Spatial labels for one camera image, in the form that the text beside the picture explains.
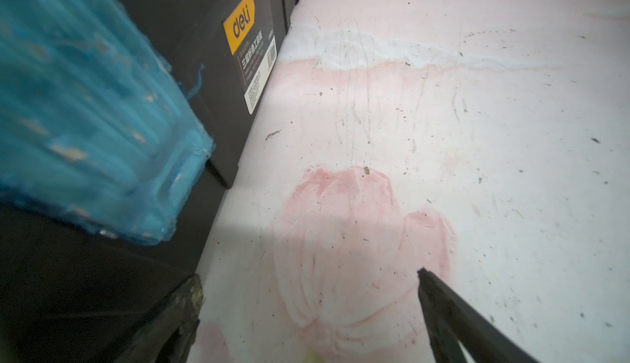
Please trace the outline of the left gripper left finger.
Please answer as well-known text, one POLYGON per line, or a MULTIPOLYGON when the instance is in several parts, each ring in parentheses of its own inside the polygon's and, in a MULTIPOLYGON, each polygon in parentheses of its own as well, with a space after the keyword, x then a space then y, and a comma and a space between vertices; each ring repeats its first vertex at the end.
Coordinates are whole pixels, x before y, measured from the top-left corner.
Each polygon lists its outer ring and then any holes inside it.
POLYGON ((111 362, 185 362, 197 328, 203 290, 192 274, 110 348, 111 362))

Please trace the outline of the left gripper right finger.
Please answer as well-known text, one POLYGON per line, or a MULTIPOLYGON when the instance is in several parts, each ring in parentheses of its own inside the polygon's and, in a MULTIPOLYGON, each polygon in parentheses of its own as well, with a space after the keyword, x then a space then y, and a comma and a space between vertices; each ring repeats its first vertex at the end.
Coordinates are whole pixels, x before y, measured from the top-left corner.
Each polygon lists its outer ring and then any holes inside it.
POLYGON ((418 299, 437 362, 535 363, 531 355, 505 337, 436 274, 418 271, 418 299))

